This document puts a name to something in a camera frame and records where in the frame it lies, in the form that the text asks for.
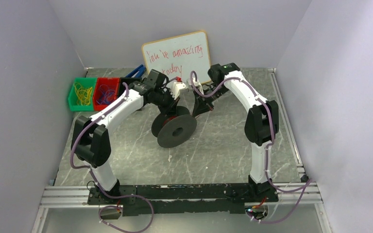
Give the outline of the black perforated cable spool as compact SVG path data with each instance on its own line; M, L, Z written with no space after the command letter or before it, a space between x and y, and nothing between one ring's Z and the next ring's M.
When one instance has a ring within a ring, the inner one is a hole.
M153 121L151 132L162 148L174 148L191 138L197 127L197 120L184 106L177 106L173 116L159 114Z

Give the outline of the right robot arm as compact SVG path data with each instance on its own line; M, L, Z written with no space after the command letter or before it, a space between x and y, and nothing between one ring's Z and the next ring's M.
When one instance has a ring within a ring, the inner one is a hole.
M194 91L192 115L197 117L214 109L213 101L231 91L247 112L244 132L252 147L252 166L248 184L256 195L273 190L270 178L269 148L279 131L279 107L276 101L259 94L235 63L215 64L207 72L212 84L203 89L193 70L189 84Z

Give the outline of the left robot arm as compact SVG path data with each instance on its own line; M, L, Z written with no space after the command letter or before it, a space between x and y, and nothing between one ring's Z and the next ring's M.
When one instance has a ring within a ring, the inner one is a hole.
M120 183L109 163L109 134L147 104L156 105L164 113L176 110L180 93L187 88L181 78L169 79L154 69L146 78L123 86L124 93L102 111L75 120L70 151L71 167L87 168L98 189L115 199L120 196Z

